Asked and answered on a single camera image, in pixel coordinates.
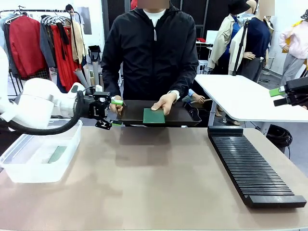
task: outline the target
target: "navy top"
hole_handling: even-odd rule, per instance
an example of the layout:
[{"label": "navy top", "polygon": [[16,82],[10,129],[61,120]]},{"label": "navy top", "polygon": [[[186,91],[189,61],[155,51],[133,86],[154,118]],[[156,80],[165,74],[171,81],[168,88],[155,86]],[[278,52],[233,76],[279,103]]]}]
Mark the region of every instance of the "navy top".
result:
[{"label": "navy top", "polygon": [[248,24],[245,52],[252,52],[256,58],[265,58],[269,42],[270,31],[266,23],[257,18],[252,18]]},{"label": "navy top", "polygon": [[223,59],[228,59],[228,61],[229,61],[229,59],[230,59],[230,52],[229,52],[229,50],[230,50],[231,41],[232,41],[232,39],[235,37],[235,35],[237,34],[237,32],[239,32],[240,29],[241,29],[241,27],[240,27],[240,25],[239,25],[239,23],[238,23],[238,19],[237,19],[235,16],[232,16],[232,18],[235,20],[235,23],[233,24],[233,31],[232,31],[232,33],[231,33],[231,39],[230,39],[229,44],[227,45],[226,51],[225,51],[225,52],[223,53],[223,55],[222,55],[222,58],[223,58]]}]

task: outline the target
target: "gray pants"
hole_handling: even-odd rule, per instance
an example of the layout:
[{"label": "gray pants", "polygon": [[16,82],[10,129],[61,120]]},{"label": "gray pants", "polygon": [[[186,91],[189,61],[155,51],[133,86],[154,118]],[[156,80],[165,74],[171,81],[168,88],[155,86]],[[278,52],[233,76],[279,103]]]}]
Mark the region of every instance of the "gray pants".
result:
[{"label": "gray pants", "polygon": [[255,58],[253,60],[243,59],[238,75],[244,76],[251,81],[258,83],[264,64],[264,58]]},{"label": "gray pants", "polygon": [[293,55],[288,53],[283,66],[283,76],[280,86],[284,86],[287,81],[295,79],[296,74],[298,73],[304,62],[305,59],[297,59]]}]

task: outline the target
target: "red dress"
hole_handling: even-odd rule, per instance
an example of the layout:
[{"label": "red dress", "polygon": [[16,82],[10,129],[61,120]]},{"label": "red dress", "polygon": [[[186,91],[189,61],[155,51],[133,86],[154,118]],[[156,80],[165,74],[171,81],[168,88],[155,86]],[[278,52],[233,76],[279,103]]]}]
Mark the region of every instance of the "red dress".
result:
[{"label": "red dress", "polygon": [[21,77],[34,75],[47,67],[39,46],[39,22],[27,16],[15,19],[10,25],[10,47]]},{"label": "red dress", "polygon": [[74,74],[77,68],[81,65],[74,62],[72,45],[71,45],[71,28],[64,27],[65,33],[69,38],[69,44],[65,44],[60,36],[60,31],[57,26],[51,26],[53,32],[54,49],[56,54],[59,77],[62,86],[66,91],[69,91],[74,83],[80,82],[78,77]]}]

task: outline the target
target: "beige tabletop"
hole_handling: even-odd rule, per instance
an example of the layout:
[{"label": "beige tabletop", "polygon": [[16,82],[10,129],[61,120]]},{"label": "beige tabletop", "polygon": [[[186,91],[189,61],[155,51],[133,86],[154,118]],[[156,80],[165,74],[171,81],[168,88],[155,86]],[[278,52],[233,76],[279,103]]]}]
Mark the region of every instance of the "beige tabletop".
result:
[{"label": "beige tabletop", "polygon": [[[308,179],[259,131],[244,134],[295,194]],[[205,128],[83,128],[58,183],[0,174],[4,230],[267,230],[308,227],[308,206],[249,209]]]}]

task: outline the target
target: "black jacket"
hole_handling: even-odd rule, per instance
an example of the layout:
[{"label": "black jacket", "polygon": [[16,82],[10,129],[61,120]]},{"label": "black jacket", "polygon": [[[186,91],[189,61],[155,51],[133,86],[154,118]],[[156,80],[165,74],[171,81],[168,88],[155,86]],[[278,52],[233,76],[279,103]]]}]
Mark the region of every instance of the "black jacket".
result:
[{"label": "black jacket", "polygon": [[120,95],[117,81],[123,62],[125,100],[159,100],[170,90],[185,97],[198,67],[195,42],[193,18],[171,3],[155,28],[143,9],[120,15],[103,51],[105,90]]}]

